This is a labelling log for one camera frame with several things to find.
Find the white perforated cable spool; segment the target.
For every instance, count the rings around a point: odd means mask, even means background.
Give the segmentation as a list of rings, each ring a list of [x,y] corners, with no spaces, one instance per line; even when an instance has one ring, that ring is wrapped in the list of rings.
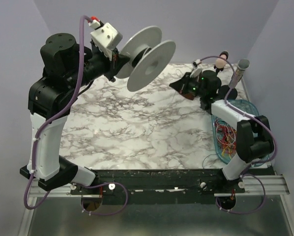
[[[145,48],[151,50],[136,66],[133,59]],[[176,51],[172,40],[162,41],[162,31],[157,26],[146,27],[133,35],[124,45],[120,54],[130,57],[130,61],[116,75],[118,79],[128,79],[130,92],[141,90],[150,84],[165,69]]]

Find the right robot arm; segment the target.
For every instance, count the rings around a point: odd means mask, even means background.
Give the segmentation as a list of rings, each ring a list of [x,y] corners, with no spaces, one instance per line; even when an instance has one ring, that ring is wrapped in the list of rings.
[[[264,163],[264,158],[274,152],[267,117],[255,116],[235,107],[231,102],[237,98],[236,89],[223,85],[215,71],[205,70],[197,76],[186,72],[169,86],[189,100],[200,98],[202,110],[234,129],[235,155],[222,168],[226,180],[239,178],[251,165]]]

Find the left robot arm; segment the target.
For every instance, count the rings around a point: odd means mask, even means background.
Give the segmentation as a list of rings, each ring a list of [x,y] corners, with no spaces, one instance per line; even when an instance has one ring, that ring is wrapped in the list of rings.
[[[68,33],[51,35],[40,49],[44,62],[42,78],[29,89],[28,108],[32,124],[29,163],[20,169],[28,180],[51,191],[69,183],[90,186],[95,173],[73,164],[59,154],[60,140],[71,106],[95,79],[114,81],[126,64],[136,65],[152,49],[151,44],[130,40],[123,51],[114,49],[108,59],[92,45],[84,47]]]

